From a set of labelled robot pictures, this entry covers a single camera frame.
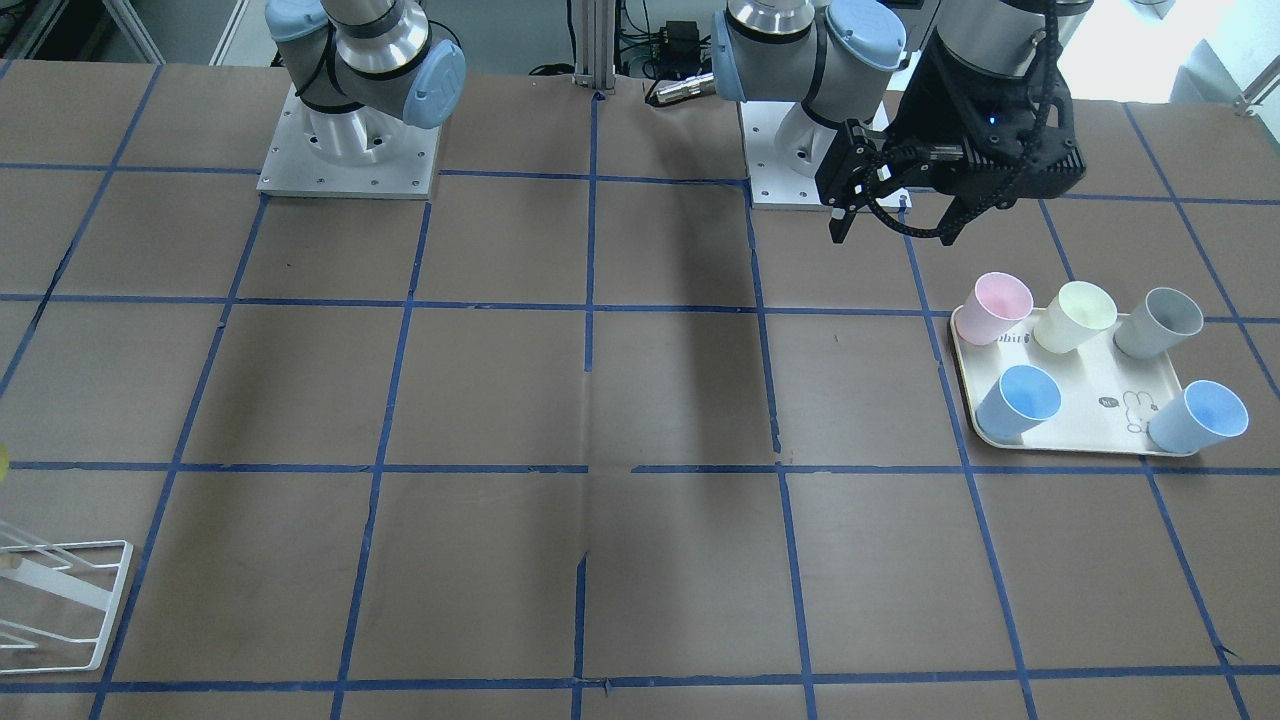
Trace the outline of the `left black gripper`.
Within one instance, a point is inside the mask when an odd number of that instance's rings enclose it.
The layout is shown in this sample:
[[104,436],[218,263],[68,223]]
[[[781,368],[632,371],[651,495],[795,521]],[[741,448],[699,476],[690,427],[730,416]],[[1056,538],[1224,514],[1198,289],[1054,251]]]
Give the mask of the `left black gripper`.
[[904,188],[950,196],[938,233],[951,247],[989,209],[1076,186],[1087,164],[1059,69],[1066,40],[1062,29],[937,29],[886,129],[850,118],[836,129],[815,173],[832,242]]

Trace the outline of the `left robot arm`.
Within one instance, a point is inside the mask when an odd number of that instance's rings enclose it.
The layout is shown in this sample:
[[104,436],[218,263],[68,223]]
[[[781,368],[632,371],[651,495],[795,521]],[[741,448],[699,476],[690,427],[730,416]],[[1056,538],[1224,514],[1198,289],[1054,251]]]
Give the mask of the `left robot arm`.
[[992,208],[1056,199],[1087,173],[1059,69],[1088,1],[937,1],[893,119],[870,127],[909,49],[915,3],[730,1],[716,17],[721,97],[781,101],[828,137],[796,168],[814,181],[842,243],[858,210],[951,246]]

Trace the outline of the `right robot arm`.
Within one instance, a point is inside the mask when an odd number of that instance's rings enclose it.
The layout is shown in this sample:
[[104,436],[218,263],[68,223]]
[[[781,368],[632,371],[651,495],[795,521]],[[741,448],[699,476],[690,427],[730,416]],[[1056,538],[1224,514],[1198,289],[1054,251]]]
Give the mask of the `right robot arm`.
[[374,164],[402,128],[435,129],[460,102],[463,49],[420,1],[270,1],[265,20],[305,138],[329,161]]

